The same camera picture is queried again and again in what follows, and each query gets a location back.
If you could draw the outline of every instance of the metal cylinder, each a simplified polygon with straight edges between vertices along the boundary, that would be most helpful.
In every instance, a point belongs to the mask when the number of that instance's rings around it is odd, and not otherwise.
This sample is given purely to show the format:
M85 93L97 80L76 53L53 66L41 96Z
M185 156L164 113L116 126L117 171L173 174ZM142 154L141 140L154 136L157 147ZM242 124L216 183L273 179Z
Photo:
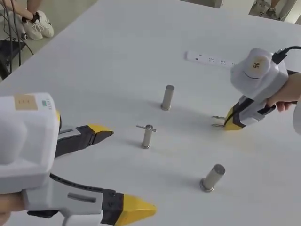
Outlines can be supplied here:
M214 190L215 184L222 178L226 173L226 169L220 165L216 164L212 170L208 173L207 177L201 179L200 187L204 192L211 192Z
M152 130L153 130L152 125L146 125L145 126L144 139L143 139L143 142L141 144L144 149L148 149L151 146Z
M173 98L174 94L174 86L172 85L167 85L163 102L161 104L161 109L164 111L168 111L170 109L170 104L171 104L171 99Z

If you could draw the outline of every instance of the person's hand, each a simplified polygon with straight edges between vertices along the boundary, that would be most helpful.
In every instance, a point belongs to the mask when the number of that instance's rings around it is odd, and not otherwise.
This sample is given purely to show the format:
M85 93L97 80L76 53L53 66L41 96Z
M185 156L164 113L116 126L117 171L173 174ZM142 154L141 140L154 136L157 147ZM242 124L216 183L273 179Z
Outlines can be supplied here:
M13 211L25 210L21 193L0 194L0 226L3 226Z
M267 100L268 106L276 105L282 112L289 109L292 101L299 100L301 95L301 74L292 74L288 77L285 85L271 98Z

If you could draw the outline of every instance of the black cable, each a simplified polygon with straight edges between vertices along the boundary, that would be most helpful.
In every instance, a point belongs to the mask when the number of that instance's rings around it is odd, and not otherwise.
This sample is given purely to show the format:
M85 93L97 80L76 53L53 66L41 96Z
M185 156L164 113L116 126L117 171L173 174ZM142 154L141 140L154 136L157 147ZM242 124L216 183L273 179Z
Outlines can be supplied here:
M283 61L287 57L287 52L292 49L301 49L300 46L291 46L284 50L279 50L278 52L274 53L272 56L272 61L276 64L279 64L281 61Z
M19 58L19 66L21 66L21 43L20 43L20 36L19 36L19 31L17 28L17 23L16 23L16 11L15 11L15 4L13 0L10 0L11 5L13 7L13 14L14 14L14 24L15 24L15 29L16 29L16 34L18 38L18 47L19 47L19 53L18 53L18 58Z
M6 15L7 15L7 21L8 21L9 42L10 42L10 64L9 64L9 74L11 74L12 71L13 71L13 40L12 40L12 36L11 36L11 25L10 25L10 19L9 19L9 14L8 14L8 8L7 8L7 5L6 5L5 0L3 0L2 2L3 2L4 10L5 10Z
M2 16L4 18L4 20L7 21L6 17L2 13L0 13L0 16ZM27 45L26 41L22 37L21 37L21 40L26 45L26 47L29 49L29 51L31 52L31 54L34 55L32 49Z

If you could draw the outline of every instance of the white table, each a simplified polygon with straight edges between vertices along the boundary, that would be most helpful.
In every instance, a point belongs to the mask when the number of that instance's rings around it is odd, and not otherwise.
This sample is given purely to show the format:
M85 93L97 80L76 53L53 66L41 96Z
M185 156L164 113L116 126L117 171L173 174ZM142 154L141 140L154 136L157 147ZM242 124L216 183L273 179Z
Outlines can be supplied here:
M49 92L63 124L99 123L115 134L58 159L65 179L134 194L157 214L139 226L295 225L301 220L301 138L292 110L239 132L211 127L241 96L229 70L184 60L187 50L240 61L250 49L301 45L301 27L175 0L100 0L0 84L0 94ZM288 69L301 71L301 52ZM175 86L172 109L159 105ZM158 130L143 150L143 130ZM206 194L199 180L220 163L226 174ZM13 215L9 226L58 226Z

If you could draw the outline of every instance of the metal peg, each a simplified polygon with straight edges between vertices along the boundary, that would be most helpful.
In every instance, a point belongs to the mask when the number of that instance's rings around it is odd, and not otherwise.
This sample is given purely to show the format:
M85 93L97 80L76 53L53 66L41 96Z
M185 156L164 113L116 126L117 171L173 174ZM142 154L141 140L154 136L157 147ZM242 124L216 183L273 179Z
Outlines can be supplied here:
M170 103L171 103L171 99L173 98L173 94L174 94L174 86L167 85L164 93L163 102L161 104L161 109L163 111L168 111L170 109Z
M215 184L224 176L226 169L216 164L212 170L208 173L207 177L201 179L199 185L204 192L211 192L214 190Z
M221 116L212 116L212 118L214 119L220 119L220 120L226 120L225 117L221 117ZM211 124L213 127L225 127L224 124Z
M157 132L157 130L154 129L152 125L146 125L146 126L138 126L137 125L136 127L145 129L144 139L143 139L141 146L144 149L149 149L149 147L151 146L151 134L153 132Z

